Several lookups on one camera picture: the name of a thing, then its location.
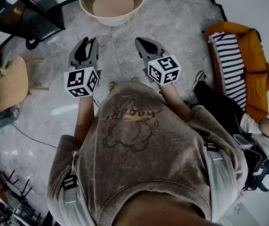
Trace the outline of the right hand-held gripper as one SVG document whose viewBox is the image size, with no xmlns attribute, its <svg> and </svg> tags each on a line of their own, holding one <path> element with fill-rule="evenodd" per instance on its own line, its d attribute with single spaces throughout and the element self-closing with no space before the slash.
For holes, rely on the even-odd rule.
<svg viewBox="0 0 269 226">
<path fill-rule="evenodd" d="M 137 37 L 135 46 L 139 56 L 144 60 L 143 71 L 151 83 L 163 86 L 178 80 L 181 65 L 175 55 L 170 54 L 160 42 Z"/>
</svg>

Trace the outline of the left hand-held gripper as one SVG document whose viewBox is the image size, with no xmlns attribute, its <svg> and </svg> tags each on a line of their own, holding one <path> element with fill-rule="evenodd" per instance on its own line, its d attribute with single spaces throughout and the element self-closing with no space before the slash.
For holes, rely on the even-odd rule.
<svg viewBox="0 0 269 226">
<path fill-rule="evenodd" d="M 87 58 L 86 47 L 90 44 Z M 97 73 L 99 43 L 96 38 L 80 40 L 69 56 L 69 65 L 80 65 L 88 62 L 88 65 L 74 66 L 73 70 L 64 73 L 64 88 L 74 98 L 89 97 L 93 95 L 98 85 L 99 75 Z"/>
</svg>

